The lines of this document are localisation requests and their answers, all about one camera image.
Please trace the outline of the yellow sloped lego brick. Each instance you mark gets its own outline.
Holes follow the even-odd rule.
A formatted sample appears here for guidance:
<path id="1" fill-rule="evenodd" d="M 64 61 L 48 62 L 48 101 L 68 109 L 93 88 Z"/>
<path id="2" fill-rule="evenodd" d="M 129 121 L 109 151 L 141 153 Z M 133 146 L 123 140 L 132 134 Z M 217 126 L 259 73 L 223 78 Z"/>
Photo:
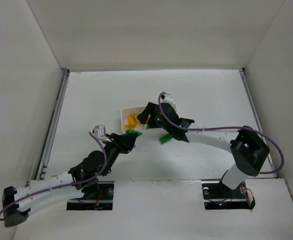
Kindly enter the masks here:
<path id="1" fill-rule="evenodd" d="M 138 118 L 137 118 L 137 115 L 132 115 L 132 114 L 129 114 L 127 116 L 127 120 L 128 120 L 128 123 L 126 124 L 126 127 L 129 128 L 129 129 L 133 129 L 135 128 L 138 124 L 140 124 Z"/>

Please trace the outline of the orange flower green lego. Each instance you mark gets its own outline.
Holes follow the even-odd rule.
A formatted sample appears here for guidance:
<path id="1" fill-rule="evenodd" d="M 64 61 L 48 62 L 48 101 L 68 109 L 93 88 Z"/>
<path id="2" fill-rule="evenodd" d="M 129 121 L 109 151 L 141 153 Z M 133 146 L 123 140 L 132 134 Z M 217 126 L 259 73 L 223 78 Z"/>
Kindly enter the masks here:
<path id="1" fill-rule="evenodd" d="M 142 136 L 142 132 L 141 131 L 137 131 L 134 129 L 128 129 L 125 131 L 126 134 L 137 134 L 138 137 Z"/>

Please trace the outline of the green long lego brick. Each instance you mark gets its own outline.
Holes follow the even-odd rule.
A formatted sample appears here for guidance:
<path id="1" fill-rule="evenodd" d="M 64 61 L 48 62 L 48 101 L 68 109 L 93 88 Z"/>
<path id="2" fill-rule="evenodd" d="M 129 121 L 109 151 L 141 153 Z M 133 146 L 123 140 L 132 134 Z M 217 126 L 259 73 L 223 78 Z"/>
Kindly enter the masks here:
<path id="1" fill-rule="evenodd" d="M 172 136 L 170 134 L 163 135 L 159 138 L 159 142 L 164 145 L 172 140 Z"/>

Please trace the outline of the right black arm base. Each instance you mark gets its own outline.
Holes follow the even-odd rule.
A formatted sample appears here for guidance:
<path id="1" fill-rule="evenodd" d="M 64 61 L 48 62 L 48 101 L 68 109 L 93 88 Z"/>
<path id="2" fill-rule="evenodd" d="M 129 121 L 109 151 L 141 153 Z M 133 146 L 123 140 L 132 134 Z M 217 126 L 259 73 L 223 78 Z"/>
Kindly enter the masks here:
<path id="1" fill-rule="evenodd" d="M 206 210 L 253 210 L 256 206 L 254 194 L 245 182 L 234 190 L 218 182 L 205 182 L 202 194 Z"/>

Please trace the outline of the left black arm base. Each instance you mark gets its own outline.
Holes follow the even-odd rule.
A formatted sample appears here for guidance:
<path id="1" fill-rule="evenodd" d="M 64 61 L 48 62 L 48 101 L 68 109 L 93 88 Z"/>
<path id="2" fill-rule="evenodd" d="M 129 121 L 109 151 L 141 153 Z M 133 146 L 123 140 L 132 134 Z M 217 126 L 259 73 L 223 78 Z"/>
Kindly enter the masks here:
<path id="1" fill-rule="evenodd" d="M 114 199 L 114 181 L 99 181 L 83 197 L 67 201 L 67 211 L 111 211 Z"/>

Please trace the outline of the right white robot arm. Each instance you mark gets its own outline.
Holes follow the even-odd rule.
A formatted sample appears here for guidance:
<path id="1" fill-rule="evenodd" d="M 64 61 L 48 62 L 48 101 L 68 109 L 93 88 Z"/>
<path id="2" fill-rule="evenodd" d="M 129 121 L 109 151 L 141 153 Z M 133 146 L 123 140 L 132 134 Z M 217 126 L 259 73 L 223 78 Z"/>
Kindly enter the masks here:
<path id="1" fill-rule="evenodd" d="M 193 119 L 179 117 L 167 102 L 149 102 L 137 116 L 141 124 L 165 130 L 173 139 L 186 143 L 198 143 L 230 153 L 234 164 L 220 179 L 220 183 L 235 190 L 248 177 L 260 174 L 270 148 L 250 127 L 240 129 L 208 130 L 196 125 Z"/>

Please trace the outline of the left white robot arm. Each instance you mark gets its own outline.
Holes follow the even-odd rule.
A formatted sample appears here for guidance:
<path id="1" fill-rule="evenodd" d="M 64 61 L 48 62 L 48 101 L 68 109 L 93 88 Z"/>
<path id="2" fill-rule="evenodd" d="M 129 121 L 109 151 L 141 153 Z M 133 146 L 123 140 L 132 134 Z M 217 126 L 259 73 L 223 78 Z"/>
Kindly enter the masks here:
<path id="1" fill-rule="evenodd" d="M 120 154 L 130 153 L 139 134 L 111 133 L 98 141 L 100 150 L 92 151 L 78 165 L 61 175 L 24 188 L 6 187 L 2 194 L 0 221 L 11 228 L 25 222 L 34 213 L 57 203 L 92 197 L 99 191 L 99 177 L 105 177 Z"/>

